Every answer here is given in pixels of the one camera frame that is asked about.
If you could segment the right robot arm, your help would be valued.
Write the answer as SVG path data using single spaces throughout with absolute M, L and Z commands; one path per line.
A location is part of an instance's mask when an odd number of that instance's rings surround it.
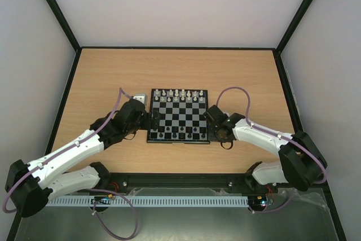
M 311 185 L 326 181 L 327 162 L 307 133 L 272 130 L 239 113 L 229 116 L 216 105 L 211 106 L 204 117 L 213 141 L 247 142 L 278 158 L 276 162 L 257 162 L 251 166 L 246 177 L 250 190 L 258 191 L 272 183 L 287 183 L 306 191 Z

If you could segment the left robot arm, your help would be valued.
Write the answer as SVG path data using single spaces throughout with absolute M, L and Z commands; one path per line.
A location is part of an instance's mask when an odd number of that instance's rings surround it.
M 5 184 L 6 199 L 12 200 L 15 212 L 27 218 L 58 196 L 106 187 L 109 173 L 100 163 L 74 173 L 68 169 L 138 130 L 158 127 L 159 118 L 158 110 L 147 112 L 142 102 L 128 100 L 121 109 L 113 109 L 97 119 L 76 139 L 56 151 L 29 163 L 21 159 L 13 162 Z

